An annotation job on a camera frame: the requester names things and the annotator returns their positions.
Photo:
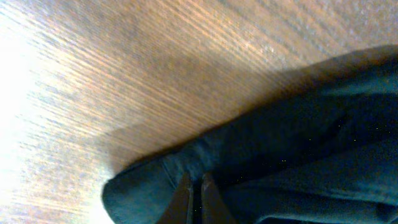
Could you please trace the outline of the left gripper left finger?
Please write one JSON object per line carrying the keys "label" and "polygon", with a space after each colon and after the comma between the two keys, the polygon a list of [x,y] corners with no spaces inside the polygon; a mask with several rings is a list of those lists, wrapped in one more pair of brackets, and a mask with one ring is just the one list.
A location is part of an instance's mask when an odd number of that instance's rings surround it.
{"label": "left gripper left finger", "polygon": [[184,174],[157,224],[192,224],[192,214],[193,184],[189,174]]}

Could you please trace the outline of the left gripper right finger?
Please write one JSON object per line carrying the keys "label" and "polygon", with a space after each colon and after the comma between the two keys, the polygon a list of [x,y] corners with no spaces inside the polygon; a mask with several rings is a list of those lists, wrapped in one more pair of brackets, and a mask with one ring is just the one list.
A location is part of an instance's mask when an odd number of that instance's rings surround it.
{"label": "left gripper right finger", "polygon": [[201,216],[204,224],[237,224],[220,195],[211,174],[203,175],[201,186]]}

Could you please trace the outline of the black shorts garment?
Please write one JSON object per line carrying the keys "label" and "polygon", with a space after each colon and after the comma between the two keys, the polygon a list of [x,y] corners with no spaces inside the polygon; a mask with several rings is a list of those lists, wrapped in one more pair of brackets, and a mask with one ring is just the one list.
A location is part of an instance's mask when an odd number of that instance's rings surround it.
{"label": "black shorts garment", "polygon": [[338,79],[251,110],[107,181],[115,223],[157,223],[178,183],[202,223],[211,174],[237,223],[397,222],[397,47],[319,63]]}

